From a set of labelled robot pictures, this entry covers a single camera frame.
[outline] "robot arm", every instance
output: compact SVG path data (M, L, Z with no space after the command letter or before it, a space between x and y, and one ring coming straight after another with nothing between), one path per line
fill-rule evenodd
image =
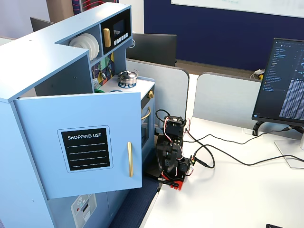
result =
M159 182L181 190L187 171L190 169L190 158L182 153L183 129L186 122L181 117L166 116L163 133L156 145L156 155L162 178Z

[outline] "blue wall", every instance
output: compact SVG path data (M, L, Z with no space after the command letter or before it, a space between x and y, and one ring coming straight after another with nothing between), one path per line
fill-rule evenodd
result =
M144 31L177 34L177 59L257 70L273 38L304 39L304 19L144 0Z

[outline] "silver pot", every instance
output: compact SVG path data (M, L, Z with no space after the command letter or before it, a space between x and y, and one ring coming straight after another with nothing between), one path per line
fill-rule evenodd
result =
M118 74L119 81L127 85L136 83L137 77L138 77L138 70L134 70L133 72L126 70Z

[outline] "gray partition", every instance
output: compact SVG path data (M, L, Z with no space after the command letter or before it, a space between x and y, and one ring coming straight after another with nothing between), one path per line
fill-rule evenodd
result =
M143 77L155 80L155 110L164 109L173 116L186 118L189 74L184 69L139 60L127 59L127 70L139 71ZM155 124L162 127L162 123L155 118Z
M206 72L199 76L196 87L193 117L252 129L251 120L261 81ZM282 130L285 125L265 123L260 131ZM278 133L301 139L296 131Z

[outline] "oven knob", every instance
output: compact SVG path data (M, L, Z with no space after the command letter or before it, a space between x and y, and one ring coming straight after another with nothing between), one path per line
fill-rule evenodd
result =
M148 93L148 97L151 99L151 98L154 98L154 94L153 94L153 91L150 90L149 93Z

